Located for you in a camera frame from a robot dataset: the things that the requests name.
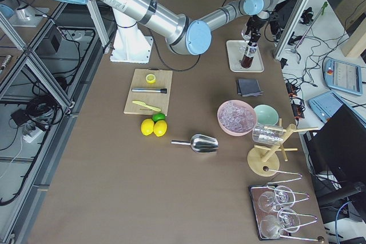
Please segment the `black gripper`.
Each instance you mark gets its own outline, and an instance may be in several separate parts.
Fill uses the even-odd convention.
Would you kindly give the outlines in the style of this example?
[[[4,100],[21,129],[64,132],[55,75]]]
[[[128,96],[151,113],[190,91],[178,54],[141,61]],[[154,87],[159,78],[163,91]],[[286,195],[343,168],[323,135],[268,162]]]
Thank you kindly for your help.
[[[251,44],[258,43],[261,37],[260,30],[269,21],[270,17],[261,18],[258,15],[249,17],[246,23],[246,31],[244,33],[244,39],[250,40]]]

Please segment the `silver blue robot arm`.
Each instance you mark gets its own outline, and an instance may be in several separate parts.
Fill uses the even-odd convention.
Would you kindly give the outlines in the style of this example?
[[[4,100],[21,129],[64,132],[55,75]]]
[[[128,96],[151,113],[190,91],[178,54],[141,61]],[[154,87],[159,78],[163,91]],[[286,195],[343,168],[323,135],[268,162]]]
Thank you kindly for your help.
[[[102,1],[138,23],[164,36],[170,50],[179,55],[200,55],[207,51],[212,31],[244,15],[259,20],[260,14],[271,13],[279,0],[237,0],[192,21],[185,14],[177,15],[156,0],[56,0],[83,4]]]

